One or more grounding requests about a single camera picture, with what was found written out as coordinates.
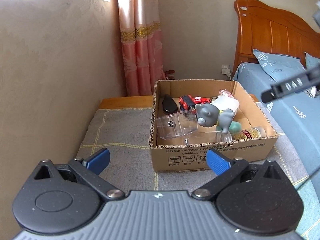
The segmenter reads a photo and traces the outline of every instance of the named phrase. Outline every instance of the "curtain gold trim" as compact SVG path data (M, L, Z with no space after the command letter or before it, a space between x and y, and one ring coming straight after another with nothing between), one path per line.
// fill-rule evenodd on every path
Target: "curtain gold trim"
M134 31L122 31L121 30L121 42L136 41L144 39L148 36L152 36L153 33L160 29L160 23L153 23L150 26L141 26Z

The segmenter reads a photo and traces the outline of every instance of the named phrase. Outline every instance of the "shipping symbol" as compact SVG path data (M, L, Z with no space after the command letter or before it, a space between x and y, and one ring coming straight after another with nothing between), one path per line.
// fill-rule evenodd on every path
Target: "shipping symbol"
M181 157L169 157L169 163L179 163L181 161Z
M183 163L191 163L195 161L195 157L194 156L184 156L182 158L182 162Z
M197 155L197 159L196 161L199 162L199 161L205 161L207 159L207 155L204 154L204 155Z

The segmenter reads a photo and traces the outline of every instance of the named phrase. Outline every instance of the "cardboard box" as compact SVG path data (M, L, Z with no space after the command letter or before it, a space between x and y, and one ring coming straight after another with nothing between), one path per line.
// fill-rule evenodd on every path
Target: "cardboard box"
M178 98L188 94L203 98L218 96L221 89L229 90L240 102L240 109L233 120L240 122L242 129L257 126L263 127L266 131L266 137L248 138L229 143L181 145L181 139L163 140L157 135L155 119L164 115L162 98L165 94L170 95L178 102ZM201 131L205 129L215 130L215 127L205 128L199 126L199 129ZM262 160L267 157L277 138L278 135L269 120L237 81L203 79L159 80L155 84L149 136L150 153L155 171L208 169L205 156L207 150L211 148L219 150L230 159L242 157L249 162Z

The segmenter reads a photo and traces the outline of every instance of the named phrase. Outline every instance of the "bottle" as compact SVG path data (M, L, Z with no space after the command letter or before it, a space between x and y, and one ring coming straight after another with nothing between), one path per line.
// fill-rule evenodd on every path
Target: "bottle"
M243 140L247 138L259 138L259 137L265 137L265 136L266 136L266 131L260 126L241 130L240 132L232 134L232 138L234 140Z

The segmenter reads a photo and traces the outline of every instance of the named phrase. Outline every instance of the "gray ribbed plate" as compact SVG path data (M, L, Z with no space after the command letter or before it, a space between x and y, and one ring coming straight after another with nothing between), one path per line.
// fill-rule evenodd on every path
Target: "gray ribbed plate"
M281 236L248 235L225 222L208 201L187 191L132 191L128 198L108 202L90 224L60 236L22 231L14 240L298 240L295 232Z

